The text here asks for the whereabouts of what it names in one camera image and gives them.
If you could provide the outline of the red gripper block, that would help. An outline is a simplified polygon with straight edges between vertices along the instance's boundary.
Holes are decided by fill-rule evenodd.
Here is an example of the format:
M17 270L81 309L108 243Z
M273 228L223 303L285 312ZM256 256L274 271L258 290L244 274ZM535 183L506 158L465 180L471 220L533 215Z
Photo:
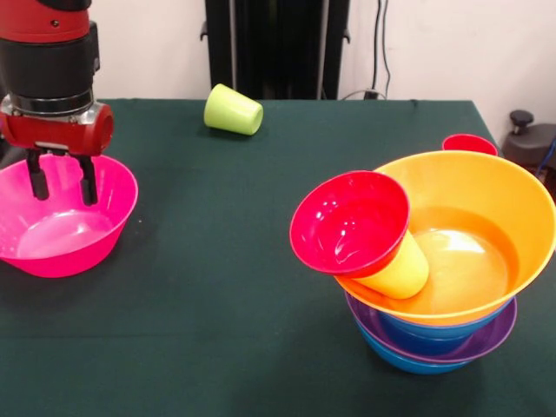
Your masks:
M28 149L26 164L33 196L45 201L50 193L40 166L42 152L60 150L77 156L83 172L81 189L86 206L97 204L96 172L91 156L99 156L114 133L114 114L109 105L95 102L84 112L72 116L42 117L25 115L8 96L1 102L1 132L13 146Z

